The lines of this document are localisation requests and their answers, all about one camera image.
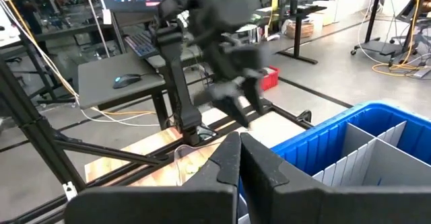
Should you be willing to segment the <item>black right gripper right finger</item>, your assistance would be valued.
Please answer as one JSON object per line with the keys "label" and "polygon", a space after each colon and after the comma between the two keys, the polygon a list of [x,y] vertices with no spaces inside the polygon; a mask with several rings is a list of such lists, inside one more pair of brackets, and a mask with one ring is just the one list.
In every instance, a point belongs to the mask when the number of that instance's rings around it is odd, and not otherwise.
{"label": "black right gripper right finger", "polygon": [[431,186],[327,186],[248,133],[240,138],[251,224],[431,224]]}

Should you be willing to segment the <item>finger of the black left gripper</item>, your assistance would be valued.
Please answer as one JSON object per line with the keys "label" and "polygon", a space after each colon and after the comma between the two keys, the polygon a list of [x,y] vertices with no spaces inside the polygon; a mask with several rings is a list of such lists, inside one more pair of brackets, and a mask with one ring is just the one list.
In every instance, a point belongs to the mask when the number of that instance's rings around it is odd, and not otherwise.
{"label": "finger of the black left gripper", "polygon": [[260,100],[259,80],[246,78],[242,83],[242,91],[253,109],[260,115],[264,114],[263,104]]}
{"label": "finger of the black left gripper", "polygon": [[250,122],[242,112],[242,105],[236,96],[223,96],[215,100],[215,107],[227,114],[239,125],[245,128],[249,127]]}

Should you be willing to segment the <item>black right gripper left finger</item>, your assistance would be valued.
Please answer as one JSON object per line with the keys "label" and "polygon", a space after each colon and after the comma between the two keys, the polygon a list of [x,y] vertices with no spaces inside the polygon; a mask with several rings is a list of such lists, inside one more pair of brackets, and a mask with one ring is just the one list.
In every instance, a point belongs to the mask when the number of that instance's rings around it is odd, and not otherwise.
{"label": "black right gripper left finger", "polygon": [[72,198],[65,224],[237,224],[241,139],[230,133],[182,186],[89,188]]}

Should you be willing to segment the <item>long grey slotted divider sheet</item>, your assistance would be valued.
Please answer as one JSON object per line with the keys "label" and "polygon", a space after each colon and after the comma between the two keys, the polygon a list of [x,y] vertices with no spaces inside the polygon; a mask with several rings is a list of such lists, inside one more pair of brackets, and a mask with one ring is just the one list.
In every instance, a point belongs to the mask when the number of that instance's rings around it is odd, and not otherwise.
{"label": "long grey slotted divider sheet", "polygon": [[313,178],[331,187],[365,185],[367,171],[371,169],[374,147],[378,143],[398,146],[406,124],[406,121],[403,121],[378,136],[371,135],[351,123],[347,124],[341,158]]}

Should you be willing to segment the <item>blue plastic bin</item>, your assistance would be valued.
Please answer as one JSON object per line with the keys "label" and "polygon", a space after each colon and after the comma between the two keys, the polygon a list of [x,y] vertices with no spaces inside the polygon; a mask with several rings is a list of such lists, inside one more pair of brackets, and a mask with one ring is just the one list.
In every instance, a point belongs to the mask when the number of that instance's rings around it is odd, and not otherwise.
{"label": "blue plastic bin", "polygon": [[341,158],[347,124],[378,136],[403,121],[399,148],[431,165],[431,120],[380,102],[354,106],[268,149],[313,177]]}

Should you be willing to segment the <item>red plastic crate with devices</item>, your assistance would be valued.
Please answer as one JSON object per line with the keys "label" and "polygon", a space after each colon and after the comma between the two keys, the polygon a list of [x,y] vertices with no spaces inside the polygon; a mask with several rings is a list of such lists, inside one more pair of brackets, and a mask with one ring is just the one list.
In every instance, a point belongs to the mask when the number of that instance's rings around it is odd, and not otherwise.
{"label": "red plastic crate with devices", "polygon": [[260,80],[261,89],[266,91],[278,85],[279,69],[273,66],[264,67],[260,70],[263,78]]}

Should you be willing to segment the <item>black standing desk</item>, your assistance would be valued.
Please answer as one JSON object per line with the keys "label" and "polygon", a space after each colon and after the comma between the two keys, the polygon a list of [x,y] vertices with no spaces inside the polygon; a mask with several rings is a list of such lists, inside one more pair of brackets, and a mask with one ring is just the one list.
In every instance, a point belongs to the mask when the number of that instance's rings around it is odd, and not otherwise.
{"label": "black standing desk", "polygon": [[294,51],[293,53],[289,53],[286,50],[278,51],[277,54],[280,54],[284,57],[290,57],[292,59],[296,59],[299,61],[303,61],[305,63],[310,63],[312,65],[315,65],[318,63],[317,60],[310,59],[307,57],[300,56],[300,26],[302,24],[302,19],[309,15],[310,13],[314,13],[316,11],[323,10],[325,7],[319,7],[318,5],[308,5],[306,9],[300,9],[298,6],[298,0],[290,0],[289,1],[289,17],[287,17],[287,20],[290,20],[291,18],[295,19],[296,24],[296,37],[294,39]]}

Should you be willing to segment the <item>wicker basket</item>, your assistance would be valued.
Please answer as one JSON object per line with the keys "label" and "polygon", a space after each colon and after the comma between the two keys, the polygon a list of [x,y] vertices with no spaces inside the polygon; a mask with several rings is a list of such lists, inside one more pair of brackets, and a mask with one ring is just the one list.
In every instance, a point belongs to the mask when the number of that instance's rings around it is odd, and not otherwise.
{"label": "wicker basket", "polygon": [[[300,26],[300,38],[309,38],[314,33],[314,24],[307,22],[303,23]],[[287,25],[285,35],[288,38],[295,39],[297,33],[296,33],[296,24],[290,23]]]}

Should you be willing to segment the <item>black keyboard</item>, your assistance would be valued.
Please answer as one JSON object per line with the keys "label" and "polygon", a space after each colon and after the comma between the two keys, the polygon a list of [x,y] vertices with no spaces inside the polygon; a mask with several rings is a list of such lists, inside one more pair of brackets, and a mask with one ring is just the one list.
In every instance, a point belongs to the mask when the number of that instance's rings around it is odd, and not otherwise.
{"label": "black keyboard", "polygon": [[124,37],[125,42],[135,52],[135,54],[143,59],[150,58],[159,54],[156,47],[152,44],[152,38],[148,31],[142,31],[137,34]]}

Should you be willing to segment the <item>white box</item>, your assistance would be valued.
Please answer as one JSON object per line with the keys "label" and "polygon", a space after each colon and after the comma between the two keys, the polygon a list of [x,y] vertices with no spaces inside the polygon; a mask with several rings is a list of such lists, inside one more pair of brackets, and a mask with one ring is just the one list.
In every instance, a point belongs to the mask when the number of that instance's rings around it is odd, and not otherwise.
{"label": "white box", "polygon": [[316,14],[321,18],[323,26],[328,26],[337,22],[337,4],[335,1],[318,0],[314,1],[312,4],[318,5],[319,7],[325,7],[323,10],[316,12]]}

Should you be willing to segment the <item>black computer mouse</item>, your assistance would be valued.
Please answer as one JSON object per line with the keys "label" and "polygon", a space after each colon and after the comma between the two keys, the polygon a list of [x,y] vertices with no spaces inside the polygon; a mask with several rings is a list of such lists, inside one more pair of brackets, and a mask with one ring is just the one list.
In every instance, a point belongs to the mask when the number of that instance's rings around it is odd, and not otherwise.
{"label": "black computer mouse", "polygon": [[116,77],[114,83],[112,85],[113,89],[120,89],[123,87],[127,87],[133,83],[136,83],[141,80],[140,74],[125,74],[119,77]]}

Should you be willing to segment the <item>grey folding table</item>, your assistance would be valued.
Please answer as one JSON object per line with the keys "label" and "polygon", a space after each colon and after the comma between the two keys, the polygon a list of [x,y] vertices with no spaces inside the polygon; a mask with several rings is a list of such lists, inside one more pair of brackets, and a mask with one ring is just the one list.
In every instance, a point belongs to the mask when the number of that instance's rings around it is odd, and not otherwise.
{"label": "grey folding table", "polygon": [[[114,84],[122,83],[126,74],[137,74],[139,81],[115,89]],[[109,108],[151,96],[158,125],[166,128],[168,113],[162,91],[165,81],[146,61],[135,53],[120,54],[99,61],[78,66],[79,107],[82,110],[95,107],[102,111]]]}

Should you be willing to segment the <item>silver metal bracket plate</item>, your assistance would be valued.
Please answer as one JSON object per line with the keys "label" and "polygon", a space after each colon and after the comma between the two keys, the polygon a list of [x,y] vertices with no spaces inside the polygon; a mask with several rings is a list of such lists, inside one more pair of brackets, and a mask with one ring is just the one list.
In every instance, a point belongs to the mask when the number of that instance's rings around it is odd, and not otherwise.
{"label": "silver metal bracket plate", "polygon": [[77,196],[77,189],[72,182],[67,182],[62,185],[67,201],[70,201]]}

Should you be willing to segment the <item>black desk frame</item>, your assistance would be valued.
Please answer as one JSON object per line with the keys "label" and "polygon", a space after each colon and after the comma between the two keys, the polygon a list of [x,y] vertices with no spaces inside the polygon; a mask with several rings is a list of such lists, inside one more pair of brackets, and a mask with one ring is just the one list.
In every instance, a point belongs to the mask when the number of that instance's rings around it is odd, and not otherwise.
{"label": "black desk frame", "polygon": [[409,23],[409,32],[407,33],[406,39],[403,44],[396,45],[386,42],[381,42],[379,38],[372,39],[372,29],[374,21],[377,15],[377,6],[380,0],[370,0],[369,8],[371,8],[370,15],[365,15],[368,18],[368,28],[366,31],[366,37],[363,42],[357,43],[351,50],[351,54],[355,55],[358,50],[362,52],[378,52],[383,56],[390,56],[389,66],[393,66],[393,60],[395,57],[404,54],[405,59],[399,63],[399,66],[407,64],[408,58],[416,53],[415,42],[414,42],[414,30],[419,25],[418,18],[422,14],[425,0],[410,0],[406,7],[400,12],[399,15],[393,17],[394,20],[405,20]]}

